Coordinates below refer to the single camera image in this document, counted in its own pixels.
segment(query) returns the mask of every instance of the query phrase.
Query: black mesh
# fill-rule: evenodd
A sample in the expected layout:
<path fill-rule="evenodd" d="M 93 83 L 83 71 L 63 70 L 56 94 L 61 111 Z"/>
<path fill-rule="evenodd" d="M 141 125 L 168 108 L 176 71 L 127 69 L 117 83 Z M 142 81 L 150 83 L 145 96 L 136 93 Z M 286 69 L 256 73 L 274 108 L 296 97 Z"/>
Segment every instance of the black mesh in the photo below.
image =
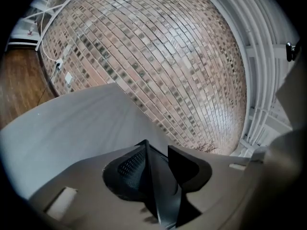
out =
<path fill-rule="evenodd" d="M 142 149 L 118 167 L 118 173 L 131 188 L 138 190 L 145 169 L 145 150 Z"/>

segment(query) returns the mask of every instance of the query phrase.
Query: wooden floor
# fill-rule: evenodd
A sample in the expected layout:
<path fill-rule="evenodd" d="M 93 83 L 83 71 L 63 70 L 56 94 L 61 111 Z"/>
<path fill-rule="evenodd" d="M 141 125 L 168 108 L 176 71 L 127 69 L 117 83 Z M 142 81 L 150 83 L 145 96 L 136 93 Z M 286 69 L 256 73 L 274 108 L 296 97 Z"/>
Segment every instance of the wooden floor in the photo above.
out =
<path fill-rule="evenodd" d="M 6 52 L 0 66 L 0 129 L 12 120 L 54 98 L 33 49 Z"/>

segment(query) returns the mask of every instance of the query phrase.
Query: brick wall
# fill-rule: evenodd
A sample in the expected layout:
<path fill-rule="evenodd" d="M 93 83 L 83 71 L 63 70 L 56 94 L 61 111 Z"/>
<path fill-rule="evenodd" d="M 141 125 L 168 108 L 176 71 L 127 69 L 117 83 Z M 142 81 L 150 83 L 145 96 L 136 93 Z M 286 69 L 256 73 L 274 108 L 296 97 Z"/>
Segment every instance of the brick wall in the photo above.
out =
<path fill-rule="evenodd" d="M 177 144 L 213 143 L 222 154 L 237 147 L 244 67 L 209 0 L 72 0 L 43 41 L 50 57 L 64 60 L 52 79 L 60 95 L 116 82 Z M 51 76 L 54 63 L 42 55 Z"/>

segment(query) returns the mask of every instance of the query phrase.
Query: white railing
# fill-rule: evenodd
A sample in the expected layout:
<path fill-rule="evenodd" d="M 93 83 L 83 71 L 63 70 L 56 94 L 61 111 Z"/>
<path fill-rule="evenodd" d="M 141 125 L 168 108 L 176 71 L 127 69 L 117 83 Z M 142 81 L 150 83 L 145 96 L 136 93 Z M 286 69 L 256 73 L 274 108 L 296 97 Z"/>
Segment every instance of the white railing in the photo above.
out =
<path fill-rule="evenodd" d="M 51 26 L 52 22 L 55 20 L 57 15 L 62 11 L 62 9 L 70 2 L 71 0 L 66 0 L 63 4 L 53 6 L 51 8 L 46 6 L 46 0 L 34 0 L 31 3 L 31 7 L 40 10 L 40 12 L 31 14 L 25 18 L 21 18 L 15 28 L 13 29 L 10 38 L 14 39 L 15 42 L 8 41 L 7 45 L 29 45 L 29 46 L 36 46 L 35 50 L 37 51 L 45 34 L 46 31 Z M 42 34 L 40 35 L 37 29 L 37 25 L 35 21 L 30 20 L 31 18 L 36 18 L 38 15 L 43 13 L 49 13 L 51 18 L 47 25 L 45 26 Z"/>

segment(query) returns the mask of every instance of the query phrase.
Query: black plastic part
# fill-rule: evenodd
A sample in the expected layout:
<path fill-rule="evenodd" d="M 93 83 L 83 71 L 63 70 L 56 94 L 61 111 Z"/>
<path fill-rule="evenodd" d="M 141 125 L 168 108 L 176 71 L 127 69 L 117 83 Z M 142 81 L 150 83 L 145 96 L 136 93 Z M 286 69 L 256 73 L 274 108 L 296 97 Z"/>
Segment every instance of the black plastic part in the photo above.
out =
<path fill-rule="evenodd" d="M 103 172 L 106 186 L 118 197 L 142 201 L 167 229 L 181 226 L 201 213 L 185 193 L 201 189 L 212 175 L 203 160 L 169 146 L 168 157 L 147 140 L 113 160 Z"/>
<path fill-rule="evenodd" d="M 174 146 L 168 146 L 168 164 L 184 193 L 200 190 L 212 176 L 209 163 Z"/>
<path fill-rule="evenodd" d="M 292 60 L 292 45 L 290 42 L 286 43 L 287 61 Z"/>

